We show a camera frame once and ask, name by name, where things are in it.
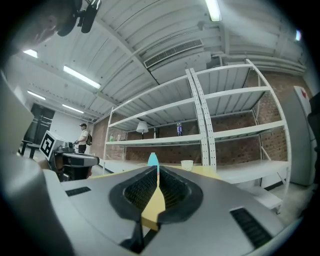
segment white shelving unit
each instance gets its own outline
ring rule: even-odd
[[[112,123],[114,113],[121,114],[127,118]],[[177,122],[197,121],[199,134],[153,139],[108,141],[109,128],[133,132],[137,129],[139,121],[146,121],[149,129],[169,126]],[[201,145],[202,165],[208,166],[210,161],[206,125],[197,89],[194,85],[192,75],[187,69],[186,75],[151,88],[123,104],[112,108],[106,131],[103,156],[106,155],[106,147],[110,145],[125,147],[164,147],[196,144]]]
[[[258,86],[244,87],[248,74],[252,70],[257,73]],[[286,170],[287,174],[285,181],[281,179],[285,184],[285,197],[288,191],[291,172],[290,137],[281,105],[266,78],[248,59],[246,60],[246,64],[221,66],[199,72],[195,72],[194,69],[191,68],[190,72],[202,106],[208,138],[210,165],[216,169],[218,175],[224,181],[231,184],[257,180],[275,173],[279,174],[282,170]],[[266,92],[272,95],[279,110],[281,120],[259,124],[259,102]],[[218,132],[214,131],[211,122],[212,117],[222,117],[248,112],[252,112],[252,115],[255,118],[255,126]],[[260,136],[263,133],[270,132],[272,129],[281,127],[284,129],[286,137],[287,161],[271,160],[262,145],[260,145],[260,160],[217,166],[216,143]],[[265,154],[268,160],[262,159],[263,154]],[[282,200],[280,198],[260,186],[253,186],[246,188],[245,190],[251,193],[254,198],[269,209],[277,208],[277,212],[280,212],[280,206],[282,205]]]

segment black backpack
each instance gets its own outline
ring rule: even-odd
[[[86,138],[85,143],[89,146],[92,145],[92,136],[90,135],[90,133],[88,133],[88,137]]]

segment yellow object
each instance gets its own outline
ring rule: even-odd
[[[179,165],[175,165],[175,166],[165,165],[165,166],[184,170]],[[101,177],[111,176],[111,175],[120,175],[122,173],[130,172],[130,171],[132,170],[95,176],[95,177],[92,177],[91,179],[96,179],[96,178],[101,178]],[[221,180],[219,175],[217,175],[216,171],[211,166],[194,165],[192,167],[192,173]],[[158,215],[159,213],[162,213],[165,209],[166,209],[165,198],[159,188],[159,175],[158,175],[156,189],[149,203],[146,205],[144,211],[141,214],[142,225],[152,230],[158,231],[158,226],[157,226]]]

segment black pants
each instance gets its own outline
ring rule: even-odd
[[[79,153],[85,153],[86,148],[87,148],[87,145],[86,145],[86,144],[84,144],[84,145],[79,145],[79,147],[78,147]]]

